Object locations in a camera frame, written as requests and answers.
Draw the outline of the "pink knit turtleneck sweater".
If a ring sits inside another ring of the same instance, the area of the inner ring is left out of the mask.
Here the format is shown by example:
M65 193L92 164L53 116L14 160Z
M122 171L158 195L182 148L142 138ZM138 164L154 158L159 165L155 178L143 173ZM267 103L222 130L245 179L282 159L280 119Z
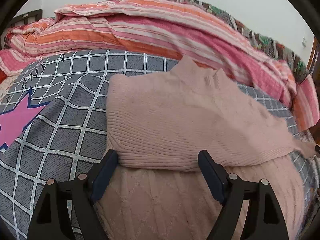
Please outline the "pink knit turtleneck sweater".
M197 156L206 150L227 172L267 179L290 239L302 225L303 181L290 153L315 155L286 120L243 93L225 72L184 57L172 70L109 80L107 148L119 166L97 207L110 239L205 239L221 205Z

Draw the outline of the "brown wooden door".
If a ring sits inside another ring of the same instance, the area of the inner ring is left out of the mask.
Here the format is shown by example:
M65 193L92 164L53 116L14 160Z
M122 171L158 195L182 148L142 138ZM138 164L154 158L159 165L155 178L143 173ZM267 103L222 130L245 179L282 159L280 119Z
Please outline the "brown wooden door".
M307 64L307 69L311 76L316 79L318 76L319 72L319 41L317 40L316 37L313 39L313 45L312 45L312 50L310 53L309 61Z

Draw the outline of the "grey grid bedsheet with star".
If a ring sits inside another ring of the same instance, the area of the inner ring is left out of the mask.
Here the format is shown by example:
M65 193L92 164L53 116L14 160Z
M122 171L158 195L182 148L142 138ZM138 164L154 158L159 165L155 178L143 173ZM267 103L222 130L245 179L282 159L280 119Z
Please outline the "grey grid bedsheet with star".
M110 77L166 72L176 60L117 50L82 50L28 65L1 101L1 113L20 100L43 110L9 148L1 149L1 219L15 239L26 239L43 189L87 172L106 148Z

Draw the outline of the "dark floral patchwork blanket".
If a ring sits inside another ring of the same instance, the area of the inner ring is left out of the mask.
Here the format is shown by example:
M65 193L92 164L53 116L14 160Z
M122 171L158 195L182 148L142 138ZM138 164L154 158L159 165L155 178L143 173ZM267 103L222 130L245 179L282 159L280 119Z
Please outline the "dark floral patchwork blanket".
M251 46L267 56L276 59L276 60L284 60L289 65L289 68L295 78L296 83L301 83L305 80L307 75L309 74L309 70L306 67L306 64L303 60L290 48L287 48L277 40L256 33L252 29L249 29L242 22L235 19L228 12L217 8L209 3L201 2L199 0L168 0L174 1L182 4L192 4L195 5L204 11L216 16L221 19L223 22L230 25L233 29L238 31L243 37L245 37Z

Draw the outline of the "white floral mattress sheet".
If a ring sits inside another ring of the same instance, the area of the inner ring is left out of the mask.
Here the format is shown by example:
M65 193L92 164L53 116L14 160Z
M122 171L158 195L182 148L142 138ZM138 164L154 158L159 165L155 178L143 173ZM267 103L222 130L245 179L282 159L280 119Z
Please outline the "white floral mattress sheet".
M2 101L18 75L6 77L0 84L0 100Z

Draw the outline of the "pink orange striped quilt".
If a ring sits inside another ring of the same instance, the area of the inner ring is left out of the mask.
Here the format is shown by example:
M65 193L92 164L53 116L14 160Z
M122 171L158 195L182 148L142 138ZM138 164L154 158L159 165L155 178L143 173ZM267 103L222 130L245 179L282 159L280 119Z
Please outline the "pink orange striped quilt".
M291 49L248 29L227 12L197 0L108 0L68 4L55 17L12 27L1 50L1 79L59 51L116 49L201 67L258 88L289 107L298 128L319 121L319 103L305 63Z

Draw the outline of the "dark wooden headboard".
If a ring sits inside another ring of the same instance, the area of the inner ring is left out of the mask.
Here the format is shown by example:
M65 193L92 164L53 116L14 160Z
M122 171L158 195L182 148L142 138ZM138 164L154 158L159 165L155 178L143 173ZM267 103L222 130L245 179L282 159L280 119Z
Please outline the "dark wooden headboard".
M42 18L43 10L37 9L30 12L25 12L14 17L9 24L5 27L3 33L1 34L1 49L4 48L4 38L8 33L8 30L13 27L18 27L26 24L36 22Z

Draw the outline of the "white wall switch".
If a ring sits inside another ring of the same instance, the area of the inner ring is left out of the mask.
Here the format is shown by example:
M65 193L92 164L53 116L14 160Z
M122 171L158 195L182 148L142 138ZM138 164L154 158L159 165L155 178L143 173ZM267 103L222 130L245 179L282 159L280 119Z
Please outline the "white wall switch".
M304 48L306 47L306 39L305 39L305 37L303 37L302 46L303 46Z

